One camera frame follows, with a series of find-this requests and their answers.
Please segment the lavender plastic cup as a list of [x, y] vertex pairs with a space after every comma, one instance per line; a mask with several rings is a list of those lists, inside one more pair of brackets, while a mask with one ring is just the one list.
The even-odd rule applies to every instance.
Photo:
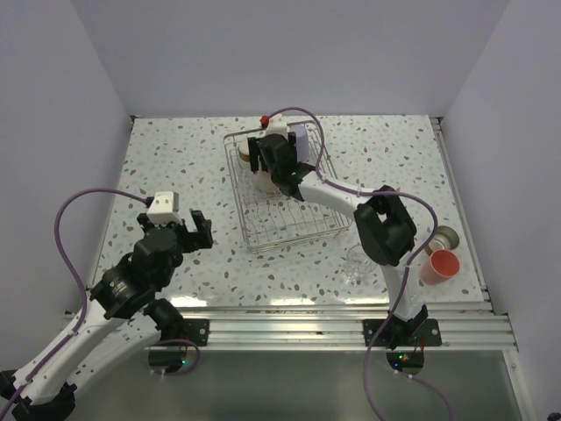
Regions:
[[295, 135], [295, 147], [298, 161], [306, 161], [309, 157], [309, 135], [305, 125], [293, 125], [291, 132]]

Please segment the tan paper cup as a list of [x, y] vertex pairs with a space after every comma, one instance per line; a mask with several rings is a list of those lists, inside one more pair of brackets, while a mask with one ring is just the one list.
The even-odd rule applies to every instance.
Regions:
[[255, 185], [261, 192], [267, 194], [276, 194], [279, 192], [278, 187], [273, 183], [271, 175], [266, 171], [257, 171], [254, 174]]

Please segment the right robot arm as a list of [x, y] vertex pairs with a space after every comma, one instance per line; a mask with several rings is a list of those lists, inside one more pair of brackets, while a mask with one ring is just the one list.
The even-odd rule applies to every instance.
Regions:
[[409, 268], [401, 259], [415, 245], [416, 227], [396, 190], [384, 186], [371, 196], [321, 178], [317, 167], [297, 160], [295, 142], [280, 134], [249, 138], [251, 170], [263, 170], [285, 196], [325, 206], [354, 220], [364, 254], [380, 266], [390, 302], [380, 337], [388, 347], [407, 345], [422, 333], [426, 305], [408, 292]]

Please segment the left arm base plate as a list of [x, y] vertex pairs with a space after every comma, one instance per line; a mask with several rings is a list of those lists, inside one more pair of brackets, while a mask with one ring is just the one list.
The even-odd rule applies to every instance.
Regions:
[[135, 318], [123, 325], [131, 339], [146, 340], [149, 345], [171, 339], [185, 339], [197, 346], [208, 345], [209, 320], [205, 318], [177, 318], [155, 322], [151, 318]]

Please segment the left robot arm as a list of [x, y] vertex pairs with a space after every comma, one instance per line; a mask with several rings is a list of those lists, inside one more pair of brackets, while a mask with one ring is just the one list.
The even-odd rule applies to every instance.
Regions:
[[85, 295], [75, 323], [30, 363], [1, 373], [1, 395], [16, 420], [64, 420], [75, 408], [76, 385], [70, 375], [113, 332], [137, 313], [149, 317], [150, 332], [138, 331], [128, 346], [181, 345], [188, 340], [181, 313], [158, 298], [171, 282], [186, 253], [214, 245], [211, 222], [201, 211], [190, 213], [196, 229], [190, 232], [172, 211], [148, 211], [138, 216], [144, 236], [101, 281]]

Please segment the metal-lined cup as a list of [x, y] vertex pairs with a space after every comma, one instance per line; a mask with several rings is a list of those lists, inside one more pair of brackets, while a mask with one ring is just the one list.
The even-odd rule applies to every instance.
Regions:
[[249, 152], [249, 145], [246, 139], [240, 141], [237, 146], [238, 150], [238, 164], [244, 170], [251, 170], [251, 158]]
[[427, 255], [433, 254], [440, 249], [454, 250], [459, 246], [460, 238], [458, 233], [447, 225], [440, 225], [437, 228], [437, 233], [424, 248]]

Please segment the clear glass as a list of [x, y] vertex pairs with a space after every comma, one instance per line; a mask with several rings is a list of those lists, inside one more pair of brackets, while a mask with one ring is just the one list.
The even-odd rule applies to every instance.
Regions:
[[361, 245], [349, 249], [344, 264], [344, 276], [347, 283], [359, 285], [369, 279], [374, 269], [374, 262], [367, 256]]

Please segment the red plastic cup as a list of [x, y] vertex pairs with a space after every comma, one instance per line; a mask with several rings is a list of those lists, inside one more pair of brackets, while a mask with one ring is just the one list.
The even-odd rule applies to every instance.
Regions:
[[448, 249], [433, 252], [424, 263], [421, 279], [429, 285], [438, 285], [455, 277], [461, 269], [461, 263], [455, 253]]

